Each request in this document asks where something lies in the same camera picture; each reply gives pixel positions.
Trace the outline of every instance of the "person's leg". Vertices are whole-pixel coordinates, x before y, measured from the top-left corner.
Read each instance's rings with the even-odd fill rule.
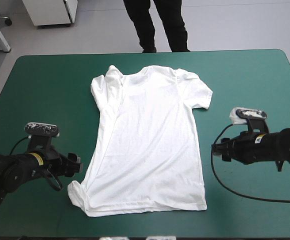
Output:
[[[155,50],[155,28],[149,13],[150,0],[124,0],[124,4],[129,18],[134,23],[139,45],[144,52],[153,52]]]
[[[181,15],[182,0],[154,0],[154,3],[172,52],[188,52],[188,34]]]

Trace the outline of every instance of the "black shoe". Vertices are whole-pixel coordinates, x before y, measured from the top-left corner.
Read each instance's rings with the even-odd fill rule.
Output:
[[[156,47],[152,48],[152,49],[144,49],[143,50],[143,54],[150,54],[150,53],[156,53]]]

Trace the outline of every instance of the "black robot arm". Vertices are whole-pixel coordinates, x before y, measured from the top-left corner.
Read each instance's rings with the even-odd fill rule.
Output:
[[[230,117],[234,125],[247,124],[248,131],[213,144],[213,155],[221,155],[223,161],[234,159],[246,165],[273,161],[279,172],[285,161],[290,164],[290,128],[269,133],[265,122],[267,115],[260,110],[234,108]]]
[[[54,190],[60,191],[63,186],[58,176],[72,177],[83,170],[80,157],[74,153],[65,157],[51,145],[52,137],[59,135],[57,126],[30,122],[25,131],[30,135],[25,153],[0,155],[0,204],[7,193],[38,178],[45,178]]]

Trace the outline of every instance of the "t-shirt sleeve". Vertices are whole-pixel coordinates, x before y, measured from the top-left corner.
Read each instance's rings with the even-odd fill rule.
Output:
[[[184,103],[192,109],[208,109],[213,92],[200,77],[183,69],[177,69],[176,76],[178,92]]]
[[[95,99],[99,111],[102,111],[108,103],[107,84],[103,75],[95,77],[91,81],[90,91]]]

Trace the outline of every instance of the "t-shirt hem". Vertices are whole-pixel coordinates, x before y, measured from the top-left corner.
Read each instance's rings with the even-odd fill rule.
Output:
[[[204,211],[207,209],[206,204],[197,205],[196,203],[187,204],[188,206],[184,209],[184,206],[155,206],[153,204],[143,205],[140,208],[135,209],[102,209],[96,208],[95,210],[83,209],[89,217],[102,217],[118,214],[140,214],[145,212],[164,212],[164,211],[174,211],[174,210],[187,210],[187,211]]]

